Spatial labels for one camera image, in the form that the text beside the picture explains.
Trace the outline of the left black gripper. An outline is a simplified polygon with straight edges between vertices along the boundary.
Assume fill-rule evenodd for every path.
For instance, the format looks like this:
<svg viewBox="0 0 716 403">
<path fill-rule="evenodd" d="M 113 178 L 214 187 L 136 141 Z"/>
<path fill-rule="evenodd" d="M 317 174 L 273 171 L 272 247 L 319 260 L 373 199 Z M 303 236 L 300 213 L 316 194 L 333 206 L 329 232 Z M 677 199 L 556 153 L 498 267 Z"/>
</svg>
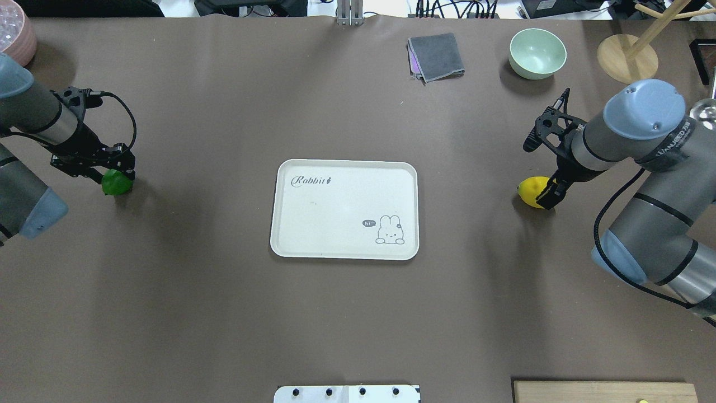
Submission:
<svg viewBox="0 0 716 403">
<path fill-rule="evenodd" d="M 87 177 L 92 181 L 102 181 L 104 177 L 95 167 L 102 166 L 114 176 L 123 175 L 135 181 L 135 156 L 131 149 L 136 141 L 136 120 L 129 107 L 117 95 L 107 91 L 95 91 L 90 88 L 67 87 L 61 92 L 50 91 L 59 102 L 77 118 L 75 131 L 63 143 L 51 146 L 53 154 L 50 164 L 71 177 Z M 100 141 L 98 136 L 84 122 L 88 108 L 100 107 L 102 97 L 112 97 L 128 113 L 133 126 L 132 140 L 127 145 L 116 143 L 110 147 Z"/>
</svg>

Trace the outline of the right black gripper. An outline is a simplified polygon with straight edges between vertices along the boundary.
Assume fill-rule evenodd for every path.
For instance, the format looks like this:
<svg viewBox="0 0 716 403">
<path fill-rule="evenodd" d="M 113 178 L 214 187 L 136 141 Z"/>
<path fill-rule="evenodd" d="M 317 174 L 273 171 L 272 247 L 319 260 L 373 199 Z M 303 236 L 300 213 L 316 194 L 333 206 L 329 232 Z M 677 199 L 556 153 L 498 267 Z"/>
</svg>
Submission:
<svg viewBox="0 0 716 403">
<path fill-rule="evenodd" d="M 586 123 L 554 107 L 545 108 L 536 118 L 534 127 L 522 143 L 522 150 L 531 153 L 545 145 L 557 156 L 557 178 L 549 178 L 544 190 L 535 197 L 538 207 L 553 209 L 565 199 L 568 182 L 588 181 L 588 168 L 576 161 L 571 150 L 571 142 Z"/>
</svg>

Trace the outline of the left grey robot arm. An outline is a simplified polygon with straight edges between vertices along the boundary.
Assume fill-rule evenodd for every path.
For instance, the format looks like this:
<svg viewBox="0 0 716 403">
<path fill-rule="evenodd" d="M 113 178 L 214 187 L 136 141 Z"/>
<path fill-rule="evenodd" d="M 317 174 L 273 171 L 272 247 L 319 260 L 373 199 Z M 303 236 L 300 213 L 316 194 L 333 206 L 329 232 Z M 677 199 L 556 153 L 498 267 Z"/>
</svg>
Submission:
<svg viewBox="0 0 716 403">
<path fill-rule="evenodd" d="M 47 153 L 51 167 L 69 177 L 97 183 L 105 195 L 132 190 L 136 170 L 133 146 L 138 128 L 128 105 L 116 94 L 90 88 L 51 90 L 26 67 L 2 54 L 1 229 L 2 244 L 31 240 L 68 213 L 66 201 L 17 153 L 21 141 Z M 87 110 L 115 100 L 131 124 L 127 143 L 107 144 L 87 123 Z"/>
</svg>

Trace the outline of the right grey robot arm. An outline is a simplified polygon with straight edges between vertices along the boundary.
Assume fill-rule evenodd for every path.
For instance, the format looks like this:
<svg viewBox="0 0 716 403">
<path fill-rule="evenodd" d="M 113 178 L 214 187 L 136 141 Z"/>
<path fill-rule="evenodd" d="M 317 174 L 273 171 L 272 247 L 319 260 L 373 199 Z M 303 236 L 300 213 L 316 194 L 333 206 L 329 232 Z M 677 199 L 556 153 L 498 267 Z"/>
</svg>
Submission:
<svg viewBox="0 0 716 403">
<path fill-rule="evenodd" d="M 522 144 L 545 146 L 557 170 L 531 202 L 553 209 L 578 182 L 631 158 L 639 171 L 598 213 L 592 258 L 627 285 L 714 325 L 714 250 L 688 234 L 714 205 L 714 125 L 698 120 L 675 87 L 633 82 L 594 118 L 566 112 L 570 90 L 535 119 Z"/>
</svg>

